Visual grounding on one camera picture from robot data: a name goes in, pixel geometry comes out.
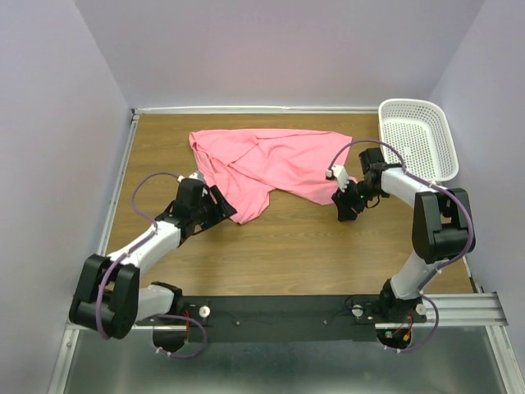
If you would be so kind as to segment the pink t shirt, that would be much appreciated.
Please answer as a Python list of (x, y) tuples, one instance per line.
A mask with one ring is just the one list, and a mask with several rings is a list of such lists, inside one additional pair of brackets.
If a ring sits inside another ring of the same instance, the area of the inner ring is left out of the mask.
[(337, 189), (325, 173), (352, 138), (334, 131), (297, 129), (204, 130), (189, 135), (198, 169), (236, 210), (231, 220), (245, 224), (281, 190), (319, 205), (332, 203)]

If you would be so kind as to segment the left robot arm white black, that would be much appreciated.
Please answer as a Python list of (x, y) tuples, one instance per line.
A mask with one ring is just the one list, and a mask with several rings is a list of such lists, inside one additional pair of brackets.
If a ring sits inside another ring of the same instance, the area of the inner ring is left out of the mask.
[(189, 177), (178, 182), (176, 197), (152, 218), (147, 231), (115, 252), (85, 260), (69, 310), (72, 323), (104, 339), (122, 339), (140, 320), (156, 316), (172, 324), (184, 313), (179, 287), (153, 282), (143, 288), (140, 278), (191, 236), (237, 212), (217, 186)]

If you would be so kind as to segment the white perforated plastic basket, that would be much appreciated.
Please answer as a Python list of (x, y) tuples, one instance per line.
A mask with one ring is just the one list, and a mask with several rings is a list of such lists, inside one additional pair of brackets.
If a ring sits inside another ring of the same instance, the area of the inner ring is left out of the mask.
[(459, 161), (444, 111), (436, 104), (411, 98), (391, 98), (378, 108), (380, 141), (388, 163), (396, 163), (397, 153), (409, 172), (435, 183), (454, 179)]

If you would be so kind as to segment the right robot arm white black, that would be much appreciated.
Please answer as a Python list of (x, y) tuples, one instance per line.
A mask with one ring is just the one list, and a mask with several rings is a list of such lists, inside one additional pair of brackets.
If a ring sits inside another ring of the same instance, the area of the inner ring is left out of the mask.
[(406, 316), (420, 313), (423, 292), (434, 277), (473, 250), (475, 231), (468, 193), (418, 178), (402, 158), (387, 163), (379, 148), (365, 149), (359, 160), (363, 179), (358, 182), (342, 165), (330, 163), (326, 170), (326, 178), (337, 184), (332, 200), (339, 221), (354, 221), (369, 202), (393, 195), (413, 210), (413, 252), (379, 295), (352, 296), (350, 309), (362, 323), (401, 323)]

